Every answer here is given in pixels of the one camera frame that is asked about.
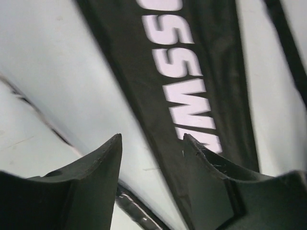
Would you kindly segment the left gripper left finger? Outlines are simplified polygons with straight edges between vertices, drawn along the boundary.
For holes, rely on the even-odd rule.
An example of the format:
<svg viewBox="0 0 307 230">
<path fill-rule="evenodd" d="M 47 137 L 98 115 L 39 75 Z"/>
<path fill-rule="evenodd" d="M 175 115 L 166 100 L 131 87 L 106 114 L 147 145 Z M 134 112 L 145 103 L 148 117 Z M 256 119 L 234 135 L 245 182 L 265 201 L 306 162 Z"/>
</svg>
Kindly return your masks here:
<svg viewBox="0 0 307 230">
<path fill-rule="evenodd" d="M 111 227 L 122 136 L 43 177 L 0 174 L 3 230 L 108 230 Z"/>
</svg>

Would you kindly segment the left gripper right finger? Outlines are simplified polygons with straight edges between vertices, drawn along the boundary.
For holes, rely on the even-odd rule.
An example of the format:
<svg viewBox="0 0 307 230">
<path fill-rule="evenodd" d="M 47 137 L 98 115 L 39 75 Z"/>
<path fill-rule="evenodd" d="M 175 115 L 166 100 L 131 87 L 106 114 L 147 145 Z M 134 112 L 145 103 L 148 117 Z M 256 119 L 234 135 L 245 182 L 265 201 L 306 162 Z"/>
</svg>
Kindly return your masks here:
<svg viewBox="0 0 307 230">
<path fill-rule="evenodd" d="M 183 142 L 196 229 L 306 229 L 306 172 L 271 177 L 232 163 L 189 134 Z"/>
</svg>

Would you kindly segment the black racket bag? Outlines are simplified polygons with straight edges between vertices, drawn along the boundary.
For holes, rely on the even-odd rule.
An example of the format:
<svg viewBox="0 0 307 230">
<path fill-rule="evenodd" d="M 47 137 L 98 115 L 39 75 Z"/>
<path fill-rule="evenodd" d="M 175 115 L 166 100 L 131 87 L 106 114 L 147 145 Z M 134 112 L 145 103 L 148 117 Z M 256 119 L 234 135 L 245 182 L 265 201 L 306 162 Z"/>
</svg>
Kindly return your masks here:
<svg viewBox="0 0 307 230">
<path fill-rule="evenodd" d="M 234 0 L 79 0 L 189 229 L 183 137 L 258 171 Z"/>
</svg>

